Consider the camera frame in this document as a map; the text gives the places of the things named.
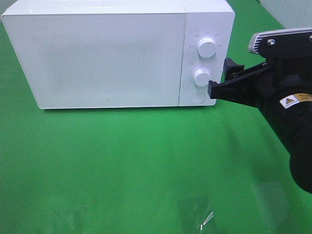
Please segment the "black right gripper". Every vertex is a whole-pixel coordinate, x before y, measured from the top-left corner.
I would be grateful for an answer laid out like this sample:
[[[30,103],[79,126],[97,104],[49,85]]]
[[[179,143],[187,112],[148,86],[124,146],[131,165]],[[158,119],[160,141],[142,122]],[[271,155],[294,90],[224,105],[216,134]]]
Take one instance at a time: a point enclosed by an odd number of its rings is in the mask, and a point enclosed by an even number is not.
[[[235,79],[251,73],[252,81]],[[209,81],[210,99],[256,107],[265,117],[312,116],[312,59],[271,59],[245,69],[225,58],[224,81]]]

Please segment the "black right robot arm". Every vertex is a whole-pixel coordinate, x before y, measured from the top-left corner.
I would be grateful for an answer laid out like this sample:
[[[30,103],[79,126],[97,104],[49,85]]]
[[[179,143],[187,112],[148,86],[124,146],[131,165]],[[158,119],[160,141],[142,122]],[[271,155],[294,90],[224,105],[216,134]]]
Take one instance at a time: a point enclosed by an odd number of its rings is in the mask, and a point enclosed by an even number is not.
[[[290,154],[290,172],[312,191],[312,60],[267,59],[246,69],[226,58],[225,80],[211,81],[208,94],[257,108]]]

